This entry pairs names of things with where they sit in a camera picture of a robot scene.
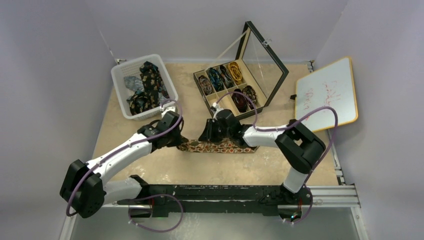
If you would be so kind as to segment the paisley orange green tie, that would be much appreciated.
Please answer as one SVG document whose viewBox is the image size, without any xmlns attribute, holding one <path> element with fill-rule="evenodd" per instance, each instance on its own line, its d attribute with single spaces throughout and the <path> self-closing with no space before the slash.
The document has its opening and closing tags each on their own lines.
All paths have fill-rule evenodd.
<svg viewBox="0 0 424 240">
<path fill-rule="evenodd" d="M 204 142 L 194 139 L 188 139 L 176 148 L 183 152 L 190 153 L 220 153 L 220 154 L 252 154 L 257 147 L 238 146 L 229 139 L 223 139 L 220 142 Z"/>
</svg>

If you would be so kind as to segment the black tie organizer box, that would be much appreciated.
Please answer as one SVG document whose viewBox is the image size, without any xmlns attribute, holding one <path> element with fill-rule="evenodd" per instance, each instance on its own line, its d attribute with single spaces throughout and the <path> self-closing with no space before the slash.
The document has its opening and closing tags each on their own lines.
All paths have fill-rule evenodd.
<svg viewBox="0 0 424 240">
<path fill-rule="evenodd" d="M 216 59 L 193 73 L 208 113 L 213 103 L 230 109 L 239 120 L 268 107 L 289 74 L 288 68 L 252 21 Z"/>
</svg>

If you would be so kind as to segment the white plastic basket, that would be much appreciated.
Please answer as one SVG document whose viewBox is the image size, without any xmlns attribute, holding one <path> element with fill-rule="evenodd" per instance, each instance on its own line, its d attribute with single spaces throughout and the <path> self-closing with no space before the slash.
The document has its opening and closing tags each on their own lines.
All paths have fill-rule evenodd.
<svg viewBox="0 0 424 240">
<path fill-rule="evenodd" d="M 145 55 L 126 61 L 111 69 L 117 99 L 123 116 L 144 120 L 170 107 L 179 96 L 162 58 Z"/>
</svg>

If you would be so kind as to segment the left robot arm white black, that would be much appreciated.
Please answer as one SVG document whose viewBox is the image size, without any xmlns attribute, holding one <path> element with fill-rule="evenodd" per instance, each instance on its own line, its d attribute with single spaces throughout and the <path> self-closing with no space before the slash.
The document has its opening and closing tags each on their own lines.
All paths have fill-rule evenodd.
<svg viewBox="0 0 424 240">
<path fill-rule="evenodd" d="M 107 201 L 118 194 L 109 188 L 109 181 L 134 161 L 164 147 L 182 142 L 180 124 L 182 115 L 169 110 L 155 126 L 142 126 L 127 141 L 108 153 L 82 162 L 73 161 L 65 174 L 59 195 L 66 201 L 68 217 L 94 215 Z"/>
</svg>

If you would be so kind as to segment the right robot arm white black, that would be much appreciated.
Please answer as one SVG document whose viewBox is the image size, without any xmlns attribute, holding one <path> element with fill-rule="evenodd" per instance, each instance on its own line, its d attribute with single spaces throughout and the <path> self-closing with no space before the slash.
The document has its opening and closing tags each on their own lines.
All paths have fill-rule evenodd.
<svg viewBox="0 0 424 240">
<path fill-rule="evenodd" d="M 242 124 L 229 109 L 215 113 L 206 121 L 205 128 L 198 138 L 200 142 L 218 143 L 230 140 L 238 147 L 277 148 L 290 164 L 280 196 L 288 204 L 300 198 L 313 168 L 326 152 L 324 142 L 302 123 L 290 122 L 277 127 L 257 127 Z"/>
</svg>

